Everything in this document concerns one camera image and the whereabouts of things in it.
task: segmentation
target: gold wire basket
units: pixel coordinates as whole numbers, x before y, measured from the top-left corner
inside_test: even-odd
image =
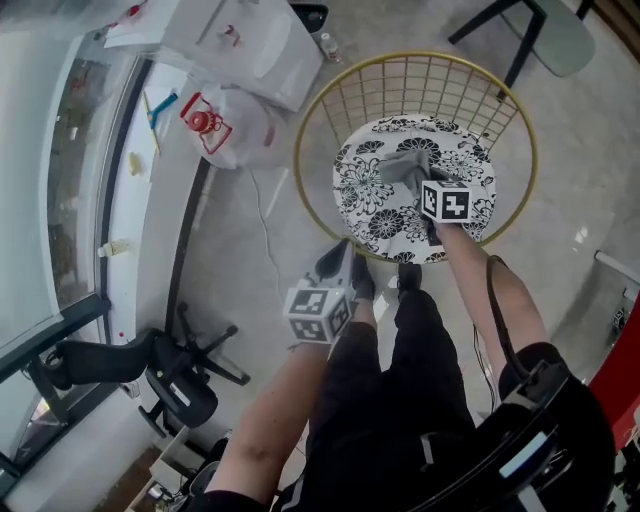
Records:
[[[404,114],[427,114],[454,122],[479,135],[491,156],[500,136],[520,117],[530,145],[526,189],[506,221],[480,244],[504,233],[529,200],[537,175],[538,152],[531,121],[509,88],[488,71],[458,57],[424,51],[389,53],[356,64],[334,78],[309,106],[298,129],[293,168],[302,203],[316,224],[333,239],[344,236],[333,197],[326,194],[331,190],[333,158],[360,126]],[[337,147],[326,140],[328,128]],[[325,193],[318,194],[318,186]],[[327,202],[333,204],[333,212],[327,210]],[[331,216],[331,221],[323,221],[318,210]],[[356,249],[367,257],[389,261],[358,243]]]

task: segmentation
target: white box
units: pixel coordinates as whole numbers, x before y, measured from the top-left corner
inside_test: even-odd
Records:
[[[299,341],[330,345],[351,320],[343,288],[290,288],[283,316]]]
[[[440,223],[471,221],[471,188],[462,181],[422,182],[420,209]]]

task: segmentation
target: black and white floral cushion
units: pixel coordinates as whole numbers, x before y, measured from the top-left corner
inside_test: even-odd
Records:
[[[429,149],[433,167],[473,186],[473,221],[463,227],[475,240],[489,224],[496,201],[493,167],[480,137],[457,124],[422,114],[392,116],[356,130],[333,164],[333,193],[345,224],[369,251],[398,263],[433,263],[446,255],[430,245],[417,201],[401,183],[383,184],[385,155]]]

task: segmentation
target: shoe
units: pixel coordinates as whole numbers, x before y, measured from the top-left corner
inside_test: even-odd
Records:
[[[422,284],[422,267],[415,263],[398,265],[398,296],[409,290],[419,290]]]
[[[376,295],[376,283],[369,273],[367,258],[356,254],[353,258],[351,286],[356,291],[356,299],[373,300]]]

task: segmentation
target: tiled floor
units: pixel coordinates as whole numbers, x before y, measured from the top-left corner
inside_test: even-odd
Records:
[[[349,0],[327,2],[332,11],[329,29],[336,34],[348,63],[384,52],[407,49],[437,50],[464,56],[504,76],[513,58],[516,36],[495,19],[456,47],[446,36],[472,17],[488,0]],[[586,368],[571,317],[582,294],[594,295],[583,284],[593,265],[593,254],[604,247],[627,264],[637,266],[638,218],[631,180],[640,161],[640,66],[622,43],[593,13],[586,24],[596,40],[593,61],[567,78],[551,75],[529,58],[514,88],[529,112],[538,137],[539,180],[517,222],[488,250],[500,254],[524,280],[556,342],[576,370]],[[326,66],[319,85],[341,71]],[[293,140],[299,116],[290,119]],[[498,198],[507,179],[526,177],[528,155],[521,144],[522,127],[514,124],[496,145],[493,161],[498,173]],[[305,148],[304,165],[313,180],[308,189],[323,218],[339,222],[332,202],[325,201],[330,181],[326,163],[335,146],[325,150],[326,130],[314,131]],[[269,241],[281,274],[279,293],[293,285],[330,240],[305,213],[298,199],[291,168],[291,152],[283,150],[283,167],[253,169],[266,216]],[[220,398],[212,423],[233,426],[286,357],[291,333],[281,315],[276,273],[265,252],[256,195],[247,170],[219,171],[198,229],[192,234],[185,263],[181,298],[191,304],[194,324],[220,332],[226,323],[240,327],[223,353],[252,375],[244,388],[217,376],[211,385]],[[375,263],[378,289],[380,357],[388,364],[394,337],[395,292],[387,285],[395,268]],[[471,346],[472,328],[447,263],[423,268],[423,288],[439,305],[445,325],[458,348],[470,409],[485,411],[490,399]],[[599,308],[602,321],[607,314]],[[599,339],[591,340],[589,354],[604,355]],[[200,429],[207,436],[209,425]],[[295,452],[289,476],[296,476],[303,456]]]

